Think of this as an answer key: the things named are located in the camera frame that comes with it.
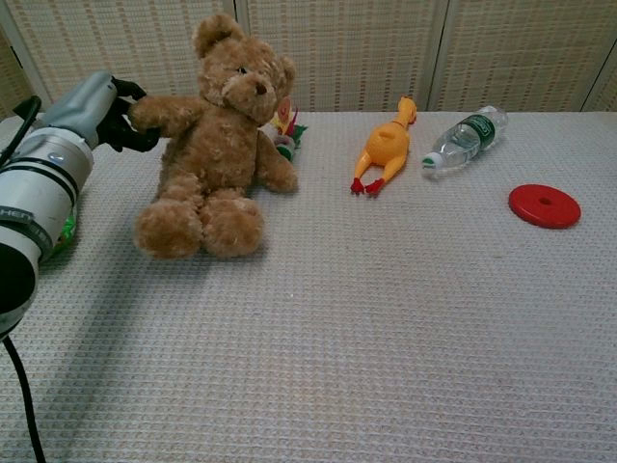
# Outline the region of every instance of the water bottle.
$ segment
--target water bottle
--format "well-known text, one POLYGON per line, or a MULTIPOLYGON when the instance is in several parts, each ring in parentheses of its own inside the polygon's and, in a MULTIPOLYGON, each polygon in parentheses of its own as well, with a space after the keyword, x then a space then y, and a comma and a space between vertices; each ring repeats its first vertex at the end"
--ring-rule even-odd
POLYGON ((482 150, 494 145, 508 124, 508 115, 485 106, 447 130, 433 152, 422 158, 422 172, 433 176, 442 169, 462 166, 482 150))

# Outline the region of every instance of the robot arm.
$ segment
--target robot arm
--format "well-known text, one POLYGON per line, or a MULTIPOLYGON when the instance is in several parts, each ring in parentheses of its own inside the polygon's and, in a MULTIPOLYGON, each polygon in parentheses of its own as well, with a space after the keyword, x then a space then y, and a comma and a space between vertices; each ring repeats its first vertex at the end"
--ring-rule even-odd
POLYGON ((100 71, 34 123, 38 98, 15 108, 25 122, 0 156, 0 340, 34 299, 39 262, 50 255, 92 171, 92 150, 104 143, 117 151, 156 146, 158 128, 138 133, 125 118, 131 103, 121 97, 145 95, 137 84, 100 71), (21 141, 29 123, 33 130, 21 141))
POLYGON ((153 128, 144 134, 132 130, 123 117, 130 103, 121 96, 138 100, 146 92, 109 72, 95 72, 51 106, 39 125, 70 130, 83 137, 91 150, 104 143, 116 151, 122 147, 151 150, 158 142, 158 130, 153 128))

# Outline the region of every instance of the table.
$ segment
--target table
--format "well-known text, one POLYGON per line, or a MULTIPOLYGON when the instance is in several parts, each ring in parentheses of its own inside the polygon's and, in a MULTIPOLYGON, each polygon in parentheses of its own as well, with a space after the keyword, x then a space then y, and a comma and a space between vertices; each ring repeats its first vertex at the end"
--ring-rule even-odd
MULTIPOLYGON (((418 158, 465 115, 420 113, 405 171, 356 198, 391 116, 301 114, 301 190, 256 189, 264 246, 230 261, 143 256, 164 142, 98 149, 77 242, 12 335, 48 461, 617 461, 617 114, 513 114, 430 181, 418 158), (523 183, 580 222, 519 219, 523 183)), ((0 403, 0 461, 32 461, 5 354, 0 403)))

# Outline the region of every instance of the brown teddy bear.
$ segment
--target brown teddy bear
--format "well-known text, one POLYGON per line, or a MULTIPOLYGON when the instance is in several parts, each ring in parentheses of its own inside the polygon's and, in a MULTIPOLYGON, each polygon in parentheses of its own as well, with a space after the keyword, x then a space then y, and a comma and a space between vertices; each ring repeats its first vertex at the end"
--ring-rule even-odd
POLYGON ((293 166, 259 130, 289 95, 295 68, 225 14, 202 22, 193 43, 200 96, 146 96, 129 111, 137 130, 160 127, 172 139, 135 243, 163 259, 200 247, 219 258, 243 256, 263 231, 257 204, 244 197, 254 178, 272 191, 297 189, 293 166))

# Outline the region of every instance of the teddy bear ear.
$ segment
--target teddy bear ear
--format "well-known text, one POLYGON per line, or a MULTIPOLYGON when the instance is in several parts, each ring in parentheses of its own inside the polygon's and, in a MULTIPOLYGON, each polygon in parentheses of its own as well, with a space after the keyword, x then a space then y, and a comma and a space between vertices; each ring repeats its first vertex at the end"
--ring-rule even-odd
POLYGON ((244 38, 239 24, 227 14, 214 14, 207 17, 193 34, 193 45, 197 56, 203 58, 217 42, 227 38, 237 40, 244 38))
POLYGON ((285 80, 287 82, 287 91, 291 92, 291 87, 293 86, 293 81, 296 78, 296 66, 286 56, 281 56, 281 64, 282 68, 285 72, 285 80))

